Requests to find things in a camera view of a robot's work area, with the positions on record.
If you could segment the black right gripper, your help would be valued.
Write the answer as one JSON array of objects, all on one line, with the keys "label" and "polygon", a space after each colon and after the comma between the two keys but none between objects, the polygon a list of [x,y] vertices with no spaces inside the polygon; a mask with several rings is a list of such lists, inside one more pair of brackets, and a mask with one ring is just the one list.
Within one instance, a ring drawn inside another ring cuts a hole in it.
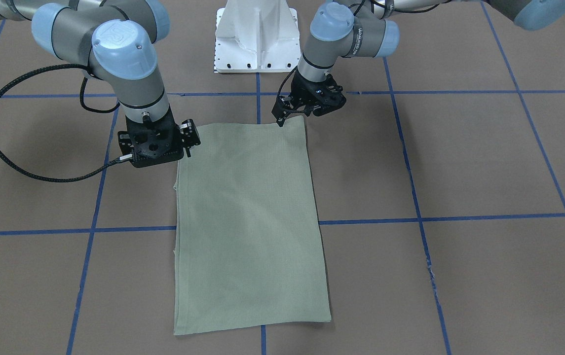
[{"label": "black right gripper", "polygon": [[126,131],[117,133],[118,146],[125,159],[182,159],[191,157],[190,149],[201,144],[192,119],[176,124],[172,110],[152,121],[147,112],[142,122],[126,118]]}]

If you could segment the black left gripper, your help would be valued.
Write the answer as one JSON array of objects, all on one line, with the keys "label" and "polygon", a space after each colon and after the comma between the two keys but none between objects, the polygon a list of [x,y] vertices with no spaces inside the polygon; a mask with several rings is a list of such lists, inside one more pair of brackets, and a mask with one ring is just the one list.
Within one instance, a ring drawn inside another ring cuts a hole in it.
[{"label": "black left gripper", "polygon": [[331,74],[327,74],[325,81],[314,82],[304,78],[300,73],[295,73],[291,83],[289,95],[281,95],[281,90],[291,74],[289,73],[280,84],[276,101],[273,106],[273,116],[276,124],[284,126],[285,117],[291,114],[304,114],[307,117],[312,113],[316,116],[328,114],[342,108],[347,99]]}]

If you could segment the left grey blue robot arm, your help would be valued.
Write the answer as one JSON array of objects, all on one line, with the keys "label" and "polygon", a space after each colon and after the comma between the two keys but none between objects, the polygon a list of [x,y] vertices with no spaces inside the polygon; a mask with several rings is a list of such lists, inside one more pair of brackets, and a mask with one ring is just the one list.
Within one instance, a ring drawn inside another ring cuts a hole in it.
[{"label": "left grey blue robot arm", "polygon": [[332,75],[338,58],[384,58],[397,49],[400,29],[390,17],[418,14],[440,0],[326,0],[309,26],[298,65],[287,75],[288,95],[278,94],[272,108],[282,127],[293,114],[321,116],[342,108],[347,99]]}]

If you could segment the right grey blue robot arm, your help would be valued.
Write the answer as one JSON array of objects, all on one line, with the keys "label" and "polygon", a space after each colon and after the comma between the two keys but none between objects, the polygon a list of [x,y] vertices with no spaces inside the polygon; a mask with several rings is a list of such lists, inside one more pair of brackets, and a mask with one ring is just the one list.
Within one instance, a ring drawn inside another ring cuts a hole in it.
[{"label": "right grey blue robot arm", "polygon": [[190,155],[201,144],[191,119],[174,121],[154,43],[170,31],[158,0],[0,0],[0,20],[29,20],[36,43],[106,81],[126,116],[122,154],[143,166]]}]

